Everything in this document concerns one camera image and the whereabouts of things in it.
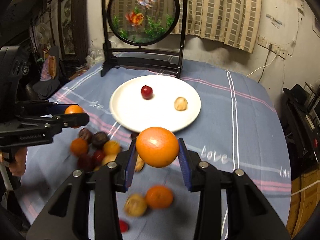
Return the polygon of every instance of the white plate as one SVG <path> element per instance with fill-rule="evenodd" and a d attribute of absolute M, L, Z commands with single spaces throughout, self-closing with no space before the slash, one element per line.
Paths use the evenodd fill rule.
<path fill-rule="evenodd" d="M 152 88 L 152 99 L 142 98 L 141 88 L 144 85 Z M 174 108 L 178 97 L 188 101 L 185 111 Z M 150 75 L 131 79 L 119 86 L 110 98 L 109 107 L 113 118 L 131 131 L 141 132 L 157 126 L 175 132 L 197 118 L 201 100 L 197 91 L 180 79 Z"/>

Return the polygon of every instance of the plate rim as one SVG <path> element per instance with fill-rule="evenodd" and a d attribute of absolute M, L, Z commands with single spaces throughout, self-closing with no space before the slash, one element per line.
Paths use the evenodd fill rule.
<path fill-rule="evenodd" d="M 146 76 L 161 76 L 161 77 L 168 77 L 168 78 L 174 78 L 174 79 L 176 79 L 175 77 L 167 76 L 167 75 L 144 75 L 144 76 L 139 76 L 139 77 L 135 77 L 135 78 L 132 78 L 132 79 L 127 80 L 126 82 L 124 82 L 124 83 L 122 83 L 120 86 L 118 86 L 118 87 L 115 89 L 115 91 L 113 91 L 113 93 L 112 93 L 112 95 L 111 95 L 111 97 L 110 97 L 110 100 L 109 100 L 109 110 L 110 110 L 110 112 L 111 112 L 112 117 L 116 120 L 116 122 L 118 122 L 120 125 L 122 125 L 122 126 L 123 126 L 124 128 L 126 128 L 126 129 L 128 129 L 129 131 L 138 132 L 138 133 L 141 132 L 141 131 L 138 131 L 138 130 L 136 130 L 136 129 L 132 129 L 132 127 L 129 128 L 129 127 L 127 127 L 126 125 L 124 125 L 121 121 L 119 121 L 120 118 L 115 114 L 115 111 L 113 110 L 113 106 L 112 106 L 113 98 L 114 98 L 116 92 L 117 92 L 119 89 L 121 89 L 121 87 L 124 86 L 127 82 L 132 81 L 132 80 L 137 79 L 137 78 L 146 77 Z M 200 113 L 200 110 L 201 110 L 201 98 L 200 98 L 198 92 L 195 90 L 195 88 L 192 87 L 192 86 L 191 86 L 190 84 L 188 84 L 187 82 L 181 80 L 181 79 L 177 79 L 177 80 L 179 80 L 179 81 L 181 81 L 181 82 L 184 82 L 185 84 L 187 84 L 188 86 L 190 86 L 190 87 L 196 92 L 196 94 L 198 95 L 200 104 L 199 104 L 199 110 L 197 111 L 196 117 L 195 117 L 193 120 L 191 120 L 190 122 L 187 122 L 186 125 L 184 125 L 183 127 L 178 128 L 178 129 L 175 129 L 175 130 L 172 130 L 172 131 L 171 131 L 172 133 L 177 132 L 177 131 L 180 131 L 180 130 L 188 127 L 190 124 L 192 124 L 192 123 L 197 119 L 197 117 L 198 117 L 198 115 L 199 115 L 199 113 Z"/>

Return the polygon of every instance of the silver screw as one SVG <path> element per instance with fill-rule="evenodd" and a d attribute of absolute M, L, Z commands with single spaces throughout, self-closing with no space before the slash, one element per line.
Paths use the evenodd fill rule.
<path fill-rule="evenodd" d="M 108 166 L 109 169 L 114 169 L 117 166 L 117 163 L 116 162 L 109 162 L 107 164 L 107 166 Z"/>
<path fill-rule="evenodd" d="M 244 171 L 241 169 L 236 169 L 235 174 L 237 174 L 238 176 L 242 176 L 242 175 L 244 175 Z"/>
<path fill-rule="evenodd" d="M 205 169 L 209 167 L 209 163 L 202 161 L 202 162 L 199 162 L 199 166 Z"/>
<path fill-rule="evenodd" d="M 82 174 L 81 170 L 75 170 L 75 171 L 72 173 L 72 175 L 73 175 L 74 177 L 80 177 L 81 174 Z"/>

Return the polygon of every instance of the circular black frame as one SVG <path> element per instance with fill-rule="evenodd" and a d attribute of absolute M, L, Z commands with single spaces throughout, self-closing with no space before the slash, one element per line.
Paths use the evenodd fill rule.
<path fill-rule="evenodd" d="M 112 30 L 112 32 L 114 33 L 114 35 L 118 39 L 120 39 L 121 41 L 123 41 L 123 42 L 125 42 L 127 44 L 134 45 L 134 46 L 139 46 L 139 47 L 155 44 L 155 43 L 161 41 L 162 39 L 164 39 L 166 36 L 168 36 L 172 32 L 172 30 L 175 28 L 175 26 L 177 25 L 177 22 L 178 22 L 179 16 L 180 16 L 180 3 L 179 3 L 179 0 L 174 0 L 174 3 L 175 3 L 175 7 L 176 7 L 176 13 L 175 13 L 172 25 L 170 26 L 170 28 L 163 35 L 161 35 L 160 37 L 158 37 L 157 39 L 155 39 L 153 41 L 149 41 L 149 42 L 145 42 L 145 43 L 133 42 L 133 41 L 129 41 L 129 40 L 124 39 L 123 37 L 121 37 L 116 32 L 115 29 L 113 28 L 113 25 L 110 24 L 110 23 L 112 23 L 111 13 L 110 13 L 111 12 L 111 6 L 112 6 L 112 0 L 109 0 L 108 9 L 107 9 L 107 19 L 108 19 L 108 22 L 109 22 L 109 27 L 110 27 L 110 29 Z"/>

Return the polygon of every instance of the orange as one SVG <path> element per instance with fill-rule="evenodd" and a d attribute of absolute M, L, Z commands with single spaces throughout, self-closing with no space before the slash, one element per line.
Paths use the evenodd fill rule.
<path fill-rule="evenodd" d="M 103 152 L 105 155 L 117 155 L 120 151 L 120 144 L 116 141 L 108 141 L 103 146 Z"/>
<path fill-rule="evenodd" d="M 72 141 L 70 145 L 70 151 L 74 156 L 79 157 L 83 154 L 87 154 L 89 150 L 89 145 L 86 140 L 77 138 Z"/>
<path fill-rule="evenodd" d="M 67 109 L 64 111 L 65 114 L 79 114 L 84 113 L 84 110 L 79 105 L 72 105 L 68 106 Z"/>
<path fill-rule="evenodd" d="M 138 135 L 136 149 L 145 163 L 163 168 L 178 156 L 179 143 L 175 135 L 167 129 L 150 127 Z"/>
<path fill-rule="evenodd" d="M 146 201 L 152 209 L 168 208 L 173 201 L 173 193 L 165 186 L 153 186 L 147 191 Z"/>

